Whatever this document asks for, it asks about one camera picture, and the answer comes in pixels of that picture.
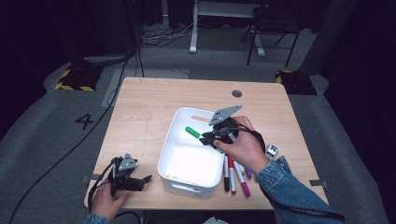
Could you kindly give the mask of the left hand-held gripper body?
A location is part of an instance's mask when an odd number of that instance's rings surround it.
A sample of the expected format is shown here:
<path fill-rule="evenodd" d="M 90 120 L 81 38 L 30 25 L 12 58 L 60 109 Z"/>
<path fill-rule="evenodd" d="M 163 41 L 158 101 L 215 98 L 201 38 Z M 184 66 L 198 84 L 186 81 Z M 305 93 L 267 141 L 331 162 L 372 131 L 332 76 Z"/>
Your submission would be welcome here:
<path fill-rule="evenodd" d="M 134 185 L 140 184 L 140 180 L 130 177 L 130 174 L 136 168 L 137 160 L 126 153 L 124 157 L 114 158 L 112 163 L 111 171 L 107 177 L 111 185 L 112 196 L 115 196 L 118 190 L 134 191 Z"/>

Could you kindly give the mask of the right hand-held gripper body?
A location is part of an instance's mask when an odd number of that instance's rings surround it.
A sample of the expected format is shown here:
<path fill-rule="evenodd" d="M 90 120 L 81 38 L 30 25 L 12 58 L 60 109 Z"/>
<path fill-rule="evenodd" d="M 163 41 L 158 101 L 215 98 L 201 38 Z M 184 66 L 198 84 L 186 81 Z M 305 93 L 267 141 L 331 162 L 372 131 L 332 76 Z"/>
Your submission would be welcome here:
<path fill-rule="evenodd" d="M 219 109 L 214 112 L 213 117 L 208 122 L 209 126 L 213 127 L 213 139 L 209 141 L 209 144 L 213 147 L 214 140 L 219 139 L 220 141 L 227 140 L 233 143 L 236 140 L 237 132 L 234 130 L 236 122 L 233 120 L 232 115 L 241 109 L 241 105 L 234 105 Z"/>

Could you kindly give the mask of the light green capped white marker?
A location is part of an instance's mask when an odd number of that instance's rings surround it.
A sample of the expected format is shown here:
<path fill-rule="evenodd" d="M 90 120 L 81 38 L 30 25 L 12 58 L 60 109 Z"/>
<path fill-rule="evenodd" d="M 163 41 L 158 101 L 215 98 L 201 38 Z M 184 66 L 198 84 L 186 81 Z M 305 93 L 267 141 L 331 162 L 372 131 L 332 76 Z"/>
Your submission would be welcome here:
<path fill-rule="evenodd" d="M 185 127 L 185 131 L 190 134 L 191 136 L 193 136 L 196 139 L 199 139 L 201 134 L 198 133 L 197 131 L 195 131 L 193 128 L 191 127 Z"/>

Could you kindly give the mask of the white plastic bin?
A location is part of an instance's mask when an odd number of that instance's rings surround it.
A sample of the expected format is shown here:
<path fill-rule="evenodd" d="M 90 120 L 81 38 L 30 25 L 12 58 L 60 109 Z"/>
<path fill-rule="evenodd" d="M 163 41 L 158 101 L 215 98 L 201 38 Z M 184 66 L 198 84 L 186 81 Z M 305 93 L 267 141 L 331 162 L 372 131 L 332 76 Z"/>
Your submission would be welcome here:
<path fill-rule="evenodd" d="M 185 131 L 191 127 L 198 133 L 212 130 L 208 122 L 214 113 L 196 108 L 180 108 L 171 122 L 158 162 L 158 173 L 166 190 L 198 198 L 210 198 L 222 179 L 224 154 L 212 146 L 204 146 Z M 199 183 L 199 186 L 167 179 L 174 175 Z"/>

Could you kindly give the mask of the magenta capped white marker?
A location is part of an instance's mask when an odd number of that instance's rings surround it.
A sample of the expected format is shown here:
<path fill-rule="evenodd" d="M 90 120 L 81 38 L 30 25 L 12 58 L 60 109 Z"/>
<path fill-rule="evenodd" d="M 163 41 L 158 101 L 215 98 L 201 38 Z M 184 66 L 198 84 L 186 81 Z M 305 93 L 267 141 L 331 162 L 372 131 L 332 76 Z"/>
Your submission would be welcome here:
<path fill-rule="evenodd" d="M 242 174 L 241 170 L 239 169 L 240 167 L 239 167 L 238 163 L 236 161 L 233 161 L 233 166 L 234 166 L 234 168 L 236 170 L 237 176 L 239 178 L 241 187 L 242 187 L 245 195 L 247 197 L 250 197 L 250 191 L 249 191 L 249 188 L 248 188 L 248 184 L 247 184 L 245 178 L 243 177 L 243 174 Z"/>

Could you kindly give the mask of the person's left hand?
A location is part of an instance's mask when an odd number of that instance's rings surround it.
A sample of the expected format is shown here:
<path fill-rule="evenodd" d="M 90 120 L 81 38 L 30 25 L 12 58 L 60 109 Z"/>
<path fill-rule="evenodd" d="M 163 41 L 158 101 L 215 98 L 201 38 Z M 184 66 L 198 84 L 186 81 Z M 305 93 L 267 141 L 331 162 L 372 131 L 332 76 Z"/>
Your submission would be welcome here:
<path fill-rule="evenodd" d="M 124 191 L 117 199 L 111 194 L 111 185 L 104 184 L 97 189 L 92 199 L 93 215 L 112 220 L 130 196 L 130 191 Z"/>

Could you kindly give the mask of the person's right hand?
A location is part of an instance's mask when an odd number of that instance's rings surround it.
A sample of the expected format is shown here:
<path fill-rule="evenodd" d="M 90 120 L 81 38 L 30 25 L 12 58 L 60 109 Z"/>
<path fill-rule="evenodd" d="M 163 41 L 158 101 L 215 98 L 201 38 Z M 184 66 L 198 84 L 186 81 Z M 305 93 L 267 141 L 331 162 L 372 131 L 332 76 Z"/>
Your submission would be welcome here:
<path fill-rule="evenodd" d="M 237 139 L 230 145 L 219 140 L 215 140 L 214 145 L 257 175 L 268 164 L 269 159 L 265 157 L 260 142 L 253 135 L 254 128 L 249 119 L 246 116 L 233 119 L 239 127 L 247 130 L 239 131 Z"/>

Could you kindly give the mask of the black yellow striped stand base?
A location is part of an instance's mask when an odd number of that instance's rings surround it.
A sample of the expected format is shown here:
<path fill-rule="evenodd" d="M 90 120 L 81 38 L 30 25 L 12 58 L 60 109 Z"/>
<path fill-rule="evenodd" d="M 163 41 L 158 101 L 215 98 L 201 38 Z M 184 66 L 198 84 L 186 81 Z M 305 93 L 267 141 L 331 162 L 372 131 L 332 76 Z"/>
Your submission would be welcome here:
<path fill-rule="evenodd" d="M 310 77 L 300 71 L 279 70 L 276 72 L 276 82 L 284 86 L 287 94 L 317 94 Z"/>
<path fill-rule="evenodd" d="M 55 90 L 96 91 L 96 85 L 103 70 L 103 66 L 69 65 L 56 84 Z"/>

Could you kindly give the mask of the white cloth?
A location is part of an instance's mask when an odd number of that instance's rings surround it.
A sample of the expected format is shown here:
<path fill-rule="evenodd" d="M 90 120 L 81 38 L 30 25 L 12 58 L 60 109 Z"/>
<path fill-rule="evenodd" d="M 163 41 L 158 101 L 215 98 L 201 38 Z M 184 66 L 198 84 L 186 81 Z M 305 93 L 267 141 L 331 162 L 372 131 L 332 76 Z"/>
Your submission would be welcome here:
<path fill-rule="evenodd" d="M 217 219 L 215 217 L 211 217 L 207 221 L 205 221 L 203 224 L 229 224 L 229 223 L 224 220 Z"/>

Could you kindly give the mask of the black chair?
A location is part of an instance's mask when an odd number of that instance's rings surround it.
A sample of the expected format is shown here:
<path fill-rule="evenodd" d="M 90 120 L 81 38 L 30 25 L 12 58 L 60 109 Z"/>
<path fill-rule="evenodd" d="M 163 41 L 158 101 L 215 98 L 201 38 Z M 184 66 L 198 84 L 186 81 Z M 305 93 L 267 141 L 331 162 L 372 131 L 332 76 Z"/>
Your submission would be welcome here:
<path fill-rule="evenodd" d="M 244 42 L 248 35 L 252 36 L 247 56 L 247 64 L 250 64 L 254 47 L 261 49 L 261 53 L 264 53 L 260 35 L 279 35 L 279 39 L 273 46 L 269 46 L 269 49 L 278 49 L 278 43 L 286 35 L 294 35 L 291 46 L 286 47 L 286 49 L 290 51 L 285 62 L 285 65 L 288 66 L 301 31 L 302 28 L 289 8 L 281 6 L 280 4 L 261 4 L 259 7 L 254 7 L 252 10 L 251 24 L 242 38 L 242 42 Z"/>

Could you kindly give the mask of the grey flat stand base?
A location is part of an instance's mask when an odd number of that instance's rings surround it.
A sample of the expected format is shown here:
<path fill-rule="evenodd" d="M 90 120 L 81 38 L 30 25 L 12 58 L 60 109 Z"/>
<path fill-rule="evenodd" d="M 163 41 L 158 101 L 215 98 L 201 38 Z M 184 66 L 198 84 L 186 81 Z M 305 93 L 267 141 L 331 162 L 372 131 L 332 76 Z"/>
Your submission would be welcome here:
<path fill-rule="evenodd" d="M 129 54 L 107 54 L 107 55 L 99 55 L 99 56 L 87 56 L 84 57 L 83 60 L 92 65 L 112 65 L 123 63 L 127 59 L 130 58 Z"/>

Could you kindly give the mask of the black stand pole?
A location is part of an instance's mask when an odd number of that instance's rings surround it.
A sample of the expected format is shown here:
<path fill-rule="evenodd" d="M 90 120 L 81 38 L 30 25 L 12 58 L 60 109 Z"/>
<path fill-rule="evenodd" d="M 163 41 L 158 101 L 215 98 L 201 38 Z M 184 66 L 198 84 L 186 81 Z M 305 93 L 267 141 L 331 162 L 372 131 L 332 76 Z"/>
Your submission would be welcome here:
<path fill-rule="evenodd" d="M 142 58 L 141 58 L 140 37 L 139 37 L 139 33 L 138 33 L 138 29 L 137 29 L 137 25 L 136 25 L 135 17 L 134 17 L 135 1 L 134 0 L 123 0 L 123 1 L 124 1 L 124 5 L 126 7 L 126 15 L 127 15 L 127 19 L 128 19 L 130 36 L 131 36 L 132 42 L 133 42 L 133 48 L 134 48 L 134 53 L 135 53 L 135 58 L 136 58 L 136 68 L 140 68 L 141 77 L 144 77 L 145 71 L 144 71 L 144 66 L 143 66 Z"/>

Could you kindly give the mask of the grey curtain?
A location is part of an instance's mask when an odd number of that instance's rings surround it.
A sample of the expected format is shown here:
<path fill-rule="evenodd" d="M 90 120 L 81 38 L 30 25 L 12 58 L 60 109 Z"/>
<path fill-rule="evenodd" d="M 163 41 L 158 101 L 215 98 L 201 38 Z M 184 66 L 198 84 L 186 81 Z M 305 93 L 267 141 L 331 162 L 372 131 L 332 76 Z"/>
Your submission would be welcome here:
<path fill-rule="evenodd" d="M 324 22 L 299 68 L 303 75 L 314 76 L 319 73 L 356 3 L 357 0 L 332 0 Z"/>

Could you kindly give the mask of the white desk frame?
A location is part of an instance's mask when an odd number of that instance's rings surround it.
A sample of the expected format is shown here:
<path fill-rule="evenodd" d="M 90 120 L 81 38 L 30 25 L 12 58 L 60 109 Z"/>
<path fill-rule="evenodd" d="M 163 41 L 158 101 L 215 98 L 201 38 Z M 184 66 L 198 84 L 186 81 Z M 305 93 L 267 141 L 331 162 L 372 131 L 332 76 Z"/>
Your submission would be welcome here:
<path fill-rule="evenodd" d="M 253 8 L 258 6 L 259 4 L 253 3 L 231 3 L 220 0 L 194 0 L 190 53 L 194 54 L 197 51 L 199 16 L 250 19 L 253 17 Z"/>

